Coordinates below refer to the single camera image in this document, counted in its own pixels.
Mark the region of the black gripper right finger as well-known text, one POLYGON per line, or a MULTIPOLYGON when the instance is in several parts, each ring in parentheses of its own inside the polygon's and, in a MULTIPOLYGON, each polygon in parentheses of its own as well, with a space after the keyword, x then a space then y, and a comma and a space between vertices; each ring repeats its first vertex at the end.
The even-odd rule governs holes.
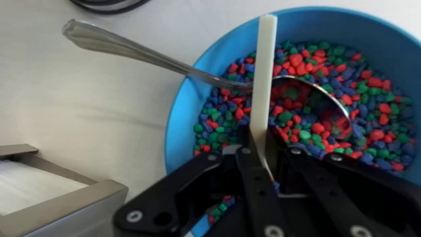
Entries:
POLYGON ((280 152, 287 237, 421 237, 421 188, 332 155, 280 152))

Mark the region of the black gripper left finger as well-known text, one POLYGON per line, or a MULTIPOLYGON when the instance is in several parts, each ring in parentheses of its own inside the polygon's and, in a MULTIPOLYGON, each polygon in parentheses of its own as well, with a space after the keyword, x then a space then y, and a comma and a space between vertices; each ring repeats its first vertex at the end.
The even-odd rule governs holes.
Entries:
POLYGON ((112 216, 115 237, 245 237, 239 201, 211 227, 202 218, 224 197, 240 195, 235 156, 237 147, 220 155, 191 159, 122 206, 112 216))

